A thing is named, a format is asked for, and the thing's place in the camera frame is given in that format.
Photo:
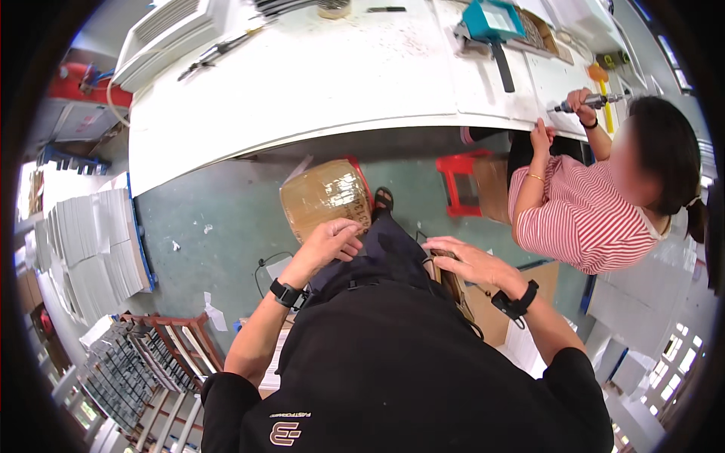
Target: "gold bracelet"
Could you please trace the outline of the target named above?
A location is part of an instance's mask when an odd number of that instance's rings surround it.
[[[540,180],[541,182],[544,182],[544,178],[542,178],[541,176],[536,176],[533,173],[526,173],[526,176],[531,176],[532,178],[536,178],[536,179]]]

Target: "wrist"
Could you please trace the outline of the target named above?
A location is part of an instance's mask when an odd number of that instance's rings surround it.
[[[496,286],[500,288],[509,299],[520,299],[526,293],[529,283],[524,280],[517,269],[507,270],[497,279]]]
[[[536,152],[534,152],[534,158],[531,159],[531,164],[529,165],[529,172],[543,178],[544,173],[546,172],[547,163],[549,162],[549,157],[549,154],[537,156]]]
[[[290,269],[290,267],[291,264],[284,271],[282,271],[282,275],[277,278],[277,281],[282,284],[287,283],[295,289],[304,288],[307,285],[307,282],[309,282],[312,277],[311,273],[294,268]]]
[[[579,117],[579,121],[581,122],[581,124],[583,124],[583,125],[587,126],[588,128],[590,128],[590,127],[592,127],[597,122],[597,117],[596,116],[593,117],[593,118],[591,118],[591,117],[589,117],[589,118]]]

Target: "hand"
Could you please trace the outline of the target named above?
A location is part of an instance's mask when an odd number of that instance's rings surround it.
[[[517,269],[470,244],[451,236],[441,236],[428,238],[422,247],[454,253],[458,259],[434,257],[433,263],[441,269],[460,275],[466,281],[491,284],[514,299],[520,299],[526,292],[527,283]]]
[[[582,88],[581,90],[574,90],[566,96],[571,109],[579,117],[580,121],[587,126],[591,126],[597,120],[597,113],[591,107],[586,104],[582,104],[588,95],[592,94],[592,91],[588,88]]]
[[[531,131],[531,146],[534,147],[534,158],[549,160],[549,148],[554,143],[556,132],[552,127],[544,126],[544,120],[539,118],[536,121],[534,130]]]
[[[362,230],[360,223],[342,217],[319,224],[294,254],[279,281],[302,289],[333,259],[352,261],[363,247],[363,243],[355,237]]]

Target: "red plastic stool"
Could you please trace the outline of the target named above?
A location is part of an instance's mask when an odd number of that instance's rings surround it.
[[[443,173],[446,180],[446,187],[450,196],[451,204],[446,207],[450,217],[483,217],[480,206],[461,204],[458,199],[458,188],[455,185],[455,175],[472,175],[473,163],[479,157],[490,156],[492,153],[487,149],[444,156],[436,159],[436,170]]]

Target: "hair tie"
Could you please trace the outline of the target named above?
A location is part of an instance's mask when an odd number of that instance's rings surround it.
[[[702,198],[701,196],[699,196],[699,195],[698,195],[698,196],[696,196],[695,198],[693,198],[693,199],[692,199],[692,200],[690,201],[690,203],[687,203],[687,204],[685,204],[684,206],[685,206],[685,208],[689,209],[689,208],[690,208],[690,207],[691,207],[691,206],[692,206],[693,204],[697,203],[697,200],[701,200],[701,199],[703,199],[703,198]]]

